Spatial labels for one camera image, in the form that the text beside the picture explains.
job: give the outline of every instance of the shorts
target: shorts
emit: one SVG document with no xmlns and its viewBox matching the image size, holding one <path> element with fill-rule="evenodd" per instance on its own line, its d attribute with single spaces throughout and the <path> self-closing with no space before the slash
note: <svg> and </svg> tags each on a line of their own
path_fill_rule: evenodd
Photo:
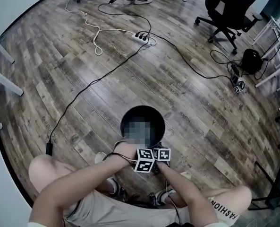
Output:
<svg viewBox="0 0 280 227">
<path fill-rule="evenodd" d="M 214 197 L 209 200 L 220 222 L 212 224 L 213 227 L 232 226 L 236 222 L 238 215 L 219 205 Z M 178 223 L 175 209 L 144 209 L 109 198 L 96 190 L 75 207 L 66 211 L 64 218 L 81 227 L 166 227 L 173 222 Z M 187 207 L 179 208 L 178 212 L 182 224 L 191 223 Z"/>
</svg>

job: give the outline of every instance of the hand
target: hand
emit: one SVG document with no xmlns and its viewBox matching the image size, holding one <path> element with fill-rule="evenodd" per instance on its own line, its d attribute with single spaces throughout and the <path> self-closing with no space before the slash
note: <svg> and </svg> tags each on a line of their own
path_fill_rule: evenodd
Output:
<svg viewBox="0 0 280 227">
<path fill-rule="evenodd" d="M 127 142 L 120 142 L 113 152 L 119 153 L 133 160 L 136 158 L 136 147 Z"/>
</svg>

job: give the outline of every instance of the forearm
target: forearm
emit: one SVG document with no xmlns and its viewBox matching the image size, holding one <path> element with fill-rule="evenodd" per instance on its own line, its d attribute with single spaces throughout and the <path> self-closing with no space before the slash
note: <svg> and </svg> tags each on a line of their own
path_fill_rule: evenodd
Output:
<svg viewBox="0 0 280 227">
<path fill-rule="evenodd" d="M 203 227 L 218 222 L 213 206 L 190 180 L 172 170 L 166 164 L 158 163 L 158 166 L 173 189 L 187 204 L 191 223 L 195 227 Z"/>
</svg>

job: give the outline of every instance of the shoe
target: shoe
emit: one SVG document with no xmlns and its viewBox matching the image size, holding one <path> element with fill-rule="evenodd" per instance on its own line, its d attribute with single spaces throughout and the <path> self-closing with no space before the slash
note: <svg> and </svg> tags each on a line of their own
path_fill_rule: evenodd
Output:
<svg viewBox="0 0 280 227">
<path fill-rule="evenodd" d="M 135 0 L 136 5 L 151 3 L 153 0 Z"/>
<path fill-rule="evenodd" d="M 94 158 L 94 163 L 98 164 L 100 162 L 103 161 L 103 159 L 106 157 L 107 155 L 104 152 L 99 152 L 97 153 L 96 157 Z M 111 183 L 111 185 L 113 186 L 114 192 L 109 192 L 109 196 L 111 197 L 117 197 L 120 194 L 120 185 L 116 179 L 116 177 L 114 175 L 112 175 L 111 177 L 106 179 L 107 181 L 109 181 Z"/>
<path fill-rule="evenodd" d="M 131 3 L 133 3 L 135 0 L 124 0 L 123 4 L 124 5 L 129 5 Z"/>
<path fill-rule="evenodd" d="M 185 178 L 187 178 L 188 180 L 191 179 L 191 173 L 190 172 L 182 172 L 181 175 L 184 176 Z M 155 194 L 156 205 L 158 205 L 158 206 L 165 205 L 166 204 L 165 199 L 175 192 L 176 191 L 174 189 L 172 189 L 171 185 L 169 185 L 167 187 L 167 191 L 166 191 L 166 189 L 163 189 L 163 190 L 157 192 Z"/>
</svg>

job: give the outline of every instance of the plug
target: plug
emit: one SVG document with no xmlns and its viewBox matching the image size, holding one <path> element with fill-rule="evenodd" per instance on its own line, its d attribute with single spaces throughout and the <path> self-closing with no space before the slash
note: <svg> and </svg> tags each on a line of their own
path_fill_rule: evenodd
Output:
<svg viewBox="0 0 280 227">
<path fill-rule="evenodd" d="M 46 143 L 45 154 L 50 156 L 53 154 L 53 143 L 51 142 L 51 139 Z"/>
<path fill-rule="evenodd" d="M 110 0 L 110 3 L 114 3 L 115 1 L 117 1 L 117 0 Z"/>
</svg>

